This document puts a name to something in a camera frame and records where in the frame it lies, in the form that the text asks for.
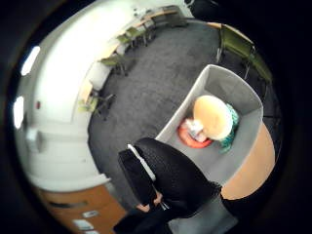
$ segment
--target desk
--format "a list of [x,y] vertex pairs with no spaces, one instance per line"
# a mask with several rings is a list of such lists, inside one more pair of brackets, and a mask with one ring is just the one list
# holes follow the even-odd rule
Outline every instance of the desk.
[[175,11],[175,10],[160,11],[157,13],[153,13],[152,15],[147,15],[144,18],[145,19],[153,19],[156,17],[160,17],[160,16],[164,16],[164,15],[170,15],[170,14],[176,14],[176,13],[177,13],[177,11]]
[[142,19],[140,22],[138,22],[137,24],[134,25],[134,27],[141,27],[141,26],[144,26],[145,27],[145,24],[149,21],[151,21],[152,19],[150,18],[147,18],[147,19]]
[[87,103],[92,89],[93,89],[93,85],[91,84],[89,80],[86,80],[84,84],[82,85],[82,91],[80,94],[80,99],[83,100],[84,103]]
[[274,165],[274,145],[262,123],[251,153],[240,170],[223,185],[222,196],[234,200],[251,195],[266,181]]
[[108,46],[107,48],[104,49],[103,53],[100,55],[100,58],[99,59],[106,59],[106,58],[109,58],[111,55],[113,55],[117,48],[120,46],[120,43],[117,42],[117,43],[114,43],[110,46]]
[[[222,23],[220,22],[207,22],[208,26],[217,28],[217,29],[221,29],[221,25]],[[226,24],[227,26],[229,26],[233,31],[235,31],[237,34],[239,34],[241,37],[245,38],[246,40],[253,42],[250,38],[248,38],[245,34],[243,34],[241,31],[239,31],[238,29],[236,29],[235,27],[232,27],[228,24]]]

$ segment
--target black frame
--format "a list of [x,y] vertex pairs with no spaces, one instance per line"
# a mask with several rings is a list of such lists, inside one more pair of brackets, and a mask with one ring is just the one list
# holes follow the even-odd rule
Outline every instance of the black frame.
[[[12,106],[21,61],[32,45],[88,1],[31,0],[2,2],[0,25],[0,180],[1,222],[10,233],[67,233],[37,202],[20,170],[13,141]],[[276,167],[257,197],[254,211],[230,233],[298,233],[309,230],[311,212],[312,113],[309,111],[308,3],[269,0],[217,1],[235,19],[225,21],[244,31],[265,52],[276,78],[284,144]]]

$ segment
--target red object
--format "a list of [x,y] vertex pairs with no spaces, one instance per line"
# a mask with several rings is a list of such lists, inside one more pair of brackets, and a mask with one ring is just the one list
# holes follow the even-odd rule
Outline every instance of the red object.
[[184,121],[177,128],[177,134],[184,144],[192,148],[205,148],[213,142],[209,138],[207,138],[204,142],[197,141],[188,133],[187,128],[183,124]]
[[36,109],[40,109],[41,107],[41,102],[39,100],[37,100],[36,102]]

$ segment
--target office chair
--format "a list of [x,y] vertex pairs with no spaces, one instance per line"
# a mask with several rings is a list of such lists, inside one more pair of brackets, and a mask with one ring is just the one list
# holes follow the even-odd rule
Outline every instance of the office chair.
[[124,62],[124,57],[118,54],[114,54],[110,56],[109,58],[102,58],[100,60],[101,63],[103,63],[106,66],[110,66],[113,68],[113,70],[117,70],[118,68],[120,69],[120,72],[124,75],[127,76],[127,70]]
[[258,52],[254,52],[251,56],[251,66],[257,71],[265,84],[263,101],[267,96],[267,87],[272,84],[272,73]]
[[216,64],[220,64],[224,50],[228,50],[242,58],[246,66],[244,75],[244,79],[246,80],[250,70],[251,56],[254,53],[254,43],[234,28],[222,24],[220,29],[220,45],[216,52]]
[[132,40],[131,38],[129,38],[126,33],[122,34],[122,35],[119,35],[117,36],[117,40],[123,44],[123,45],[128,45],[130,44],[131,48],[133,49],[134,48],[134,40]]
[[129,36],[137,43],[138,39],[142,39],[144,46],[147,46],[147,32],[146,30],[137,30],[135,27],[130,27],[127,29]]
[[106,120],[108,109],[110,108],[111,102],[115,96],[108,95],[107,97],[91,96],[87,103],[83,100],[78,101],[79,112],[91,112],[95,113],[98,117]]

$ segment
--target white wall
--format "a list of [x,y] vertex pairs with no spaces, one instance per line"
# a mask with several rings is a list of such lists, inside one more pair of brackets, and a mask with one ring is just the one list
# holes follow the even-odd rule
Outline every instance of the white wall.
[[[29,126],[39,130],[42,137],[40,152],[24,154],[27,160],[22,160],[33,183],[60,191],[78,189],[78,184],[88,187],[81,182],[91,184],[86,178],[105,181],[105,176],[98,177],[88,147],[91,114],[77,111],[81,85],[92,63],[116,42],[115,37],[138,21],[134,8],[143,13],[173,4],[182,7],[183,1],[99,0],[42,41],[31,73],[23,77],[28,79],[24,94]],[[189,17],[188,10],[182,10]],[[36,101],[41,102],[40,109],[35,109]]]

